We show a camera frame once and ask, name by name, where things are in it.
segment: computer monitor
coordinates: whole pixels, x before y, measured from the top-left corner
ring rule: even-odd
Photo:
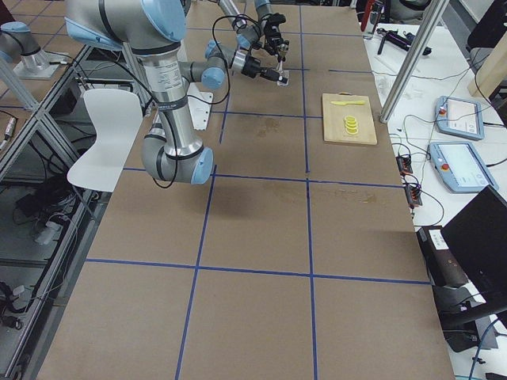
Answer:
[[[507,326],[507,202],[494,188],[487,186],[449,221],[441,233],[468,279],[486,300],[479,305],[458,301],[453,305],[454,310],[440,311],[440,322],[445,332],[461,329],[470,332],[474,326],[479,330],[475,339],[472,337],[474,334],[469,334],[469,342],[460,341],[463,334],[449,335],[451,347],[462,351],[478,344],[481,328],[477,320],[496,314]],[[449,295],[450,291],[436,291],[437,294]],[[453,297],[454,301],[462,296]]]

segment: cutting board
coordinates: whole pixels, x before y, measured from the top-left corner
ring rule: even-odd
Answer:
[[[331,101],[364,101],[364,104],[335,105]],[[324,93],[322,95],[322,113],[324,140],[332,143],[376,145],[377,136],[373,123],[372,108],[368,97],[359,95],[340,95]],[[349,134],[345,129],[345,117],[357,119],[358,132]]]

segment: white chair seat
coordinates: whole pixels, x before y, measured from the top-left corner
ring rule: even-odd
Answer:
[[[143,122],[139,98],[121,89],[90,89],[83,98],[97,138],[67,179],[80,188],[112,192]]]

